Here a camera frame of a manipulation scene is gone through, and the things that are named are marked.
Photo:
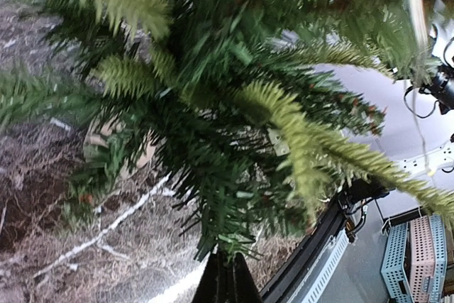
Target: artificial christmas tree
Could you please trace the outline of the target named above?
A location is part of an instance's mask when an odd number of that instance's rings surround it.
[[[0,79],[4,124],[57,111],[97,122],[98,131],[112,120],[123,127],[74,176],[74,214],[86,204],[77,198],[101,199],[144,145],[160,141],[155,154],[178,179],[176,197],[197,203],[186,225],[201,224],[199,259],[216,246],[230,258],[249,252],[258,225],[304,232],[321,199],[354,178],[373,176],[453,219],[452,194],[342,137],[342,129],[380,134],[384,113],[312,67],[410,77],[419,52],[405,0],[32,1],[61,15],[54,39],[81,43],[81,77]],[[430,9],[435,0],[425,1]],[[138,28],[150,36],[150,60],[129,46]],[[298,42],[276,44],[284,30]],[[104,93],[84,82],[89,74]]]

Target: blue plastic crate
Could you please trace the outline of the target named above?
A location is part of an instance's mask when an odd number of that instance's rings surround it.
[[[448,252],[446,250],[445,226],[441,217],[434,214],[429,218],[431,223],[433,248],[435,250],[435,273],[431,290],[430,303],[439,303],[445,282]]]
[[[407,236],[407,223],[391,227],[382,264],[384,283],[397,303],[414,303],[404,269]]]

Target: white twig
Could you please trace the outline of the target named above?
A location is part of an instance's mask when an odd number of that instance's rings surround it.
[[[79,268],[79,264],[75,264],[75,263],[70,263],[67,266],[71,271],[77,271],[77,269]]]
[[[36,289],[39,290],[44,284],[49,282],[49,276],[44,276],[43,280],[36,285]]]
[[[259,230],[258,233],[257,233],[257,238],[255,239],[254,244],[252,244],[252,246],[251,246],[250,248],[254,248],[254,246],[258,243],[258,241],[260,240],[260,238],[262,238],[262,233],[263,233],[264,228],[265,228],[265,227],[264,227],[263,225],[260,227],[260,230]]]
[[[66,123],[57,120],[55,117],[52,117],[50,119],[50,124],[54,124],[61,129],[65,129],[66,131],[71,131],[71,126],[68,126]]]
[[[74,248],[72,248],[71,251],[68,251],[65,254],[61,255],[53,263],[49,264],[48,266],[46,266],[42,270],[39,270],[37,273],[35,273],[33,275],[33,278],[37,278],[38,276],[41,276],[42,274],[51,271],[53,268],[55,268],[56,266],[60,265],[65,260],[68,260],[68,259],[74,257],[75,255],[81,253],[86,248],[89,248],[90,246],[98,243],[98,241],[100,241],[109,231],[112,231],[115,228],[117,228],[117,226],[121,222],[123,222],[130,215],[134,214],[135,211],[137,211],[139,208],[141,208],[149,200],[150,193],[154,189],[162,187],[164,185],[164,183],[166,183],[168,181],[168,179],[169,179],[169,175],[166,175],[149,192],[145,193],[135,205],[131,206],[129,209],[127,209],[125,212],[123,212],[122,215],[120,215],[117,219],[115,219],[115,221],[112,224],[110,224],[105,229],[103,229],[101,232],[99,232],[99,234],[96,237],[94,237],[90,241],[87,241],[87,242],[85,242],[85,243],[83,243],[83,244],[81,244],[79,246],[75,246]]]
[[[98,205],[96,206],[94,209],[93,209],[93,212],[95,214],[100,214],[102,212],[102,207],[104,206],[104,204],[112,197],[118,195],[120,192],[121,192],[122,188],[118,188],[116,189],[115,191],[113,191],[112,193],[108,194],[104,199],[103,201]],[[150,196],[153,196],[153,195],[156,195],[156,194],[160,194],[162,197],[173,197],[175,195],[175,191],[172,191],[171,189],[168,189],[167,187],[164,187],[164,188],[161,188],[161,187],[156,187],[154,186],[150,191]]]
[[[110,245],[103,245],[103,244],[98,243],[98,247],[100,249],[110,253],[111,255],[113,255],[115,257],[123,258],[123,259],[126,259],[126,260],[130,259],[127,255],[124,255],[122,253],[116,252]]]
[[[8,205],[8,202],[5,203],[5,207],[3,208],[3,211],[1,211],[1,218],[0,218],[0,234],[1,230],[3,229],[3,225],[5,224],[5,216],[6,216],[6,206]]]

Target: ground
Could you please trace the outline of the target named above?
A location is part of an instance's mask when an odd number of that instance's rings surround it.
[[[50,62],[70,77],[76,48],[51,58],[52,48],[42,41],[58,18],[31,16],[21,21],[19,14],[24,10],[30,11],[0,0],[0,68],[20,60],[39,74]],[[98,243],[35,276],[62,254],[98,236],[164,176],[151,160],[118,184],[117,195],[107,201],[92,225],[74,233],[63,230],[60,207],[66,180],[84,162],[86,133],[48,121],[24,123],[0,133],[0,303],[153,303],[153,297],[173,285],[182,287],[182,279],[188,277],[192,285],[168,302],[190,302],[197,274],[189,274],[200,268],[192,260],[199,230],[179,236],[179,226],[192,208],[171,208],[175,200],[162,193],[170,190],[171,183]],[[276,273],[297,241],[272,237],[258,242],[256,248],[264,256],[248,263],[259,288]],[[165,302],[161,297],[159,303]]]

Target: black cable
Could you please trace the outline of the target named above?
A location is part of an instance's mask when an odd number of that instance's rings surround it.
[[[360,209],[362,209],[364,206],[366,206],[367,204],[369,204],[372,200],[374,200],[374,198],[370,198],[370,199],[367,200],[364,204],[362,204],[361,206],[358,206],[358,207],[356,208],[355,211],[353,211],[353,212],[346,212],[345,215],[346,215],[346,216],[351,216],[351,215],[355,214],[355,213],[358,212]]]
[[[347,237],[350,238],[351,236],[355,236],[360,231],[360,229],[362,229],[364,227],[364,225],[366,224],[366,216],[367,216],[367,214],[364,211],[364,206],[365,206],[365,204],[360,207],[361,208],[361,219],[360,219],[360,222],[358,223],[357,226],[355,226],[353,228],[353,230],[351,230],[351,231],[349,231],[347,233]]]
[[[436,108],[437,108],[436,106],[437,106],[437,103],[439,102],[439,100],[436,100],[436,101],[433,103],[433,108],[432,108],[432,110],[431,110],[430,113],[428,113],[428,114],[425,115],[425,116],[418,115],[417,113],[415,113],[415,112],[413,111],[412,108],[410,108],[409,104],[408,104],[407,101],[406,101],[406,96],[407,96],[411,91],[413,91],[413,90],[415,90],[415,88],[413,88],[412,85],[411,85],[410,87],[408,87],[408,88],[405,90],[405,94],[404,94],[404,103],[405,103],[405,106],[406,106],[406,108],[407,108],[408,110],[410,110],[411,113],[413,113],[414,115],[416,115],[416,116],[419,117],[420,119],[427,119],[430,115],[432,115],[432,114],[435,112],[435,110],[436,110]]]
[[[448,44],[446,44],[446,46],[445,46],[445,50],[443,50],[443,59],[445,60],[445,63],[446,63],[447,65],[450,65],[450,63],[448,63],[448,61],[446,60],[446,53],[447,53],[447,51],[448,51],[448,48],[451,46],[451,44],[453,44],[453,42],[454,42],[454,37],[452,37],[452,38],[449,40]]]
[[[444,173],[452,173],[454,172],[454,167],[450,170],[444,170],[443,168],[441,169]]]

